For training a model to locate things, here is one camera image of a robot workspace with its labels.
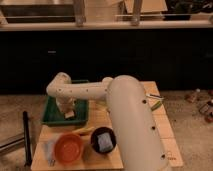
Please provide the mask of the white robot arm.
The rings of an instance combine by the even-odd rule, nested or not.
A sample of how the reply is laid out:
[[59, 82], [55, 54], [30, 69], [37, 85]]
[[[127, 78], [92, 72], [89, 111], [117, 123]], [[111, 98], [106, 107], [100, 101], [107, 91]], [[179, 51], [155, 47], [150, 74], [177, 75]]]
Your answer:
[[46, 88], [49, 96], [105, 100], [124, 171], [172, 171], [143, 84], [129, 75], [107, 81], [72, 84], [58, 73]]

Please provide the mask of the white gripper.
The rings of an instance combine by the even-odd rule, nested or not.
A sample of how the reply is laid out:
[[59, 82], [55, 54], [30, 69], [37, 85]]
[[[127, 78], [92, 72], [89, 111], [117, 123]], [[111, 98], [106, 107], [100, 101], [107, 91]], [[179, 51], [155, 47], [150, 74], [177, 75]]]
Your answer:
[[61, 113], [65, 114], [65, 115], [73, 115], [74, 114], [74, 101], [72, 99], [68, 100], [67, 102], [65, 101], [61, 101], [61, 100], [57, 100], [56, 104], [60, 110]]

